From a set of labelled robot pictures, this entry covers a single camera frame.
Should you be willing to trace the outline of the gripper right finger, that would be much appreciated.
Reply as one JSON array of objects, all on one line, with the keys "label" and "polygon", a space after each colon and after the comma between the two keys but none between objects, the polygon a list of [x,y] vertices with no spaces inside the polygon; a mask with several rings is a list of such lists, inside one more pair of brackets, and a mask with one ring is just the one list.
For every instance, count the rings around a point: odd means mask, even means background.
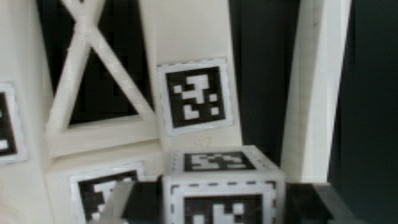
[{"label": "gripper right finger", "polygon": [[329,183],[288,185],[285,224],[356,224],[356,215]]}]

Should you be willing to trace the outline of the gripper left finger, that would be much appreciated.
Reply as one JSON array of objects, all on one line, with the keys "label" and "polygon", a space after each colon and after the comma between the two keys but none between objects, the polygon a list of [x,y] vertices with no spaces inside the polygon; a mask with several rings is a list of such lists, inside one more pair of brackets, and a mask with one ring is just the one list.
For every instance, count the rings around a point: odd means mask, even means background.
[{"label": "gripper left finger", "polygon": [[89,224],[164,224],[162,190],[157,182],[121,182],[100,218]]}]

